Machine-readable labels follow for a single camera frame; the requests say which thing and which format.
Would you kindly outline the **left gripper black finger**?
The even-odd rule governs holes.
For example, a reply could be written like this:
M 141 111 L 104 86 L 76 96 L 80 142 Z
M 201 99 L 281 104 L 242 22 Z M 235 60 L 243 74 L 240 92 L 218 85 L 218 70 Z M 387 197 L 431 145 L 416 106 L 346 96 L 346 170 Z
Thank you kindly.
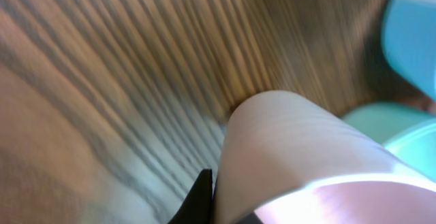
M 168 224 L 209 224 L 213 210 L 213 171 L 202 170 Z

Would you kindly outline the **pink cup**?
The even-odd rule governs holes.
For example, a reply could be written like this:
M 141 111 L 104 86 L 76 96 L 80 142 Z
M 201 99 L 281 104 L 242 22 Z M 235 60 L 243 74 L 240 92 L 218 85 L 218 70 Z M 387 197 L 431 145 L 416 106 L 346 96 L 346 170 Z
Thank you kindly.
M 231 115 L 216 223 L 434 223 L 435 183 L 364 134 L 287 91 Z

